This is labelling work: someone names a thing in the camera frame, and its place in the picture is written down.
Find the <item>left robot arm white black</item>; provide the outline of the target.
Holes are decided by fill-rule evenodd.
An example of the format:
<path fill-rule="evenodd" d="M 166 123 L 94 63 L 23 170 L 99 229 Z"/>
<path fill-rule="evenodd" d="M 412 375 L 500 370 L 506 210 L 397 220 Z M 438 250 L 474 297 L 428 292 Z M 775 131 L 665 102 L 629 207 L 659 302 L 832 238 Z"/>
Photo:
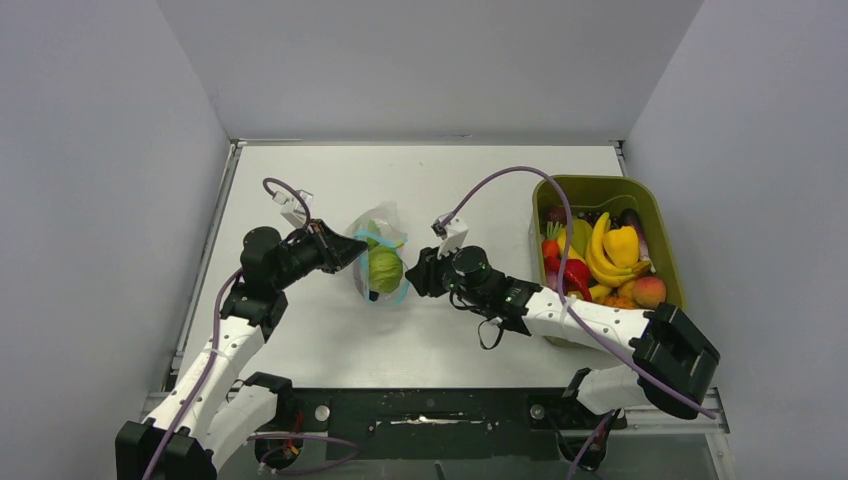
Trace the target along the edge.
<path fill-rule="evenodd" d="M 320 219 L 287 237 L 269 226 L 249 231 L 239 269 L 216 296 L 205 349 L 144 420 L 118 432 L 118 478 L 215 479 L 259 427 L 293 422 L 289 379 L 254 373 L 233 399 L 230 389 L 279 324 L 286 289 L 313 271 L 338 273 L 367 249 L 366 241 L 337 234 Z"/>

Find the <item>yellow star fruit toy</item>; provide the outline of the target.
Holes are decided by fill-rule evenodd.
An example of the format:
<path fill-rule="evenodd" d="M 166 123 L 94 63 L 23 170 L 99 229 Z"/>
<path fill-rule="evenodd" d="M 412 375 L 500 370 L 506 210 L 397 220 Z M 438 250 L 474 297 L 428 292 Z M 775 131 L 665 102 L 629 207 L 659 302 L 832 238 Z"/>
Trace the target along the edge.
<path fill-rule="evenodd" d="M 573 220 L 572 230 L 574 238 L 571 240 L 571 246 L 576 253 L 584 256 L 591 239 L 593 227 L 586 220 L 582 218 L 575 218 Z"/>

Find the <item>yellow bell pepper toy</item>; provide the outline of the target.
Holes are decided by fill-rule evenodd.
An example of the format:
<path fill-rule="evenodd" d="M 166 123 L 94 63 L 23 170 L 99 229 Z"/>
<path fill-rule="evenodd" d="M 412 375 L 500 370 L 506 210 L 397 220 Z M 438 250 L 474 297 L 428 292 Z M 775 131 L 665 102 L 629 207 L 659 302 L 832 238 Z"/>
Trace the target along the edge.
<path fill-rule="evenodd" d="M 640 239 L 632 226 L 609 230 L 602 236 L 602 246 L 616 267 L 630 268 L 639 262 Z"/>

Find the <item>green custard apple toy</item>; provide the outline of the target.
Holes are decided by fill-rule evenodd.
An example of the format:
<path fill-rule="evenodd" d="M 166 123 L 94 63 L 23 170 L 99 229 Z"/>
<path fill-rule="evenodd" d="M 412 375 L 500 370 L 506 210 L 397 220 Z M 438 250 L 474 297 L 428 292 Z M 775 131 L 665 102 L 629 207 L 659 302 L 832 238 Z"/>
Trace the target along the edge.
<path fill-rule="evenodd" d="M 376 221 L 369 220 L 365 227 L 365 232 L 365 239 L 368 244 L 368 250 L 373 250 L 374 248 L 383 245 L 381 229 Z"/>

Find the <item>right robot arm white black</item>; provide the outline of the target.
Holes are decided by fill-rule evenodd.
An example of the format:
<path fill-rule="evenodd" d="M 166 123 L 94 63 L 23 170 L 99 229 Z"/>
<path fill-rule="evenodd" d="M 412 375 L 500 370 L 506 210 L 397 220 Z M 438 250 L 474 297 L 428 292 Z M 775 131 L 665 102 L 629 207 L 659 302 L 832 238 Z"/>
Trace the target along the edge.
<path fill-rule="evenodd" d="M 618 359 L 615 367 L 574 374 L 562 400 L 572 425 L 585 427 L 602 414 L 643 405 L 684 420 L 716 416 L 703 402 L 720 355 L 674 305 L 622 309 L 563 297 L 494 269 L 477 246 L 446 255 L 425 248 L 405 277 L 419 296 L 446 296 L 458 310 L 502 331 L 558 338 Z"/>

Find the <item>clear zip top bag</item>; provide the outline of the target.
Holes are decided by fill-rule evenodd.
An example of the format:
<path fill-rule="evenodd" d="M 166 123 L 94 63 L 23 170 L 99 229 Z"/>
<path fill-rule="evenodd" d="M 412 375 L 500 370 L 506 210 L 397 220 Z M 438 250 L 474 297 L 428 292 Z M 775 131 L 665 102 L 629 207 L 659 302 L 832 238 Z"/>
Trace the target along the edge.
<path fill-rule="evenodd" d="M 401 257 L 408 235 L 401 228 L 397 204 L 378 204 L 356 218 L 346 233 L 367 244 L 367 250 L 352 264 L 353 285 L 360 298 L 371 305 L 398 307 L 410 283 Z"/>

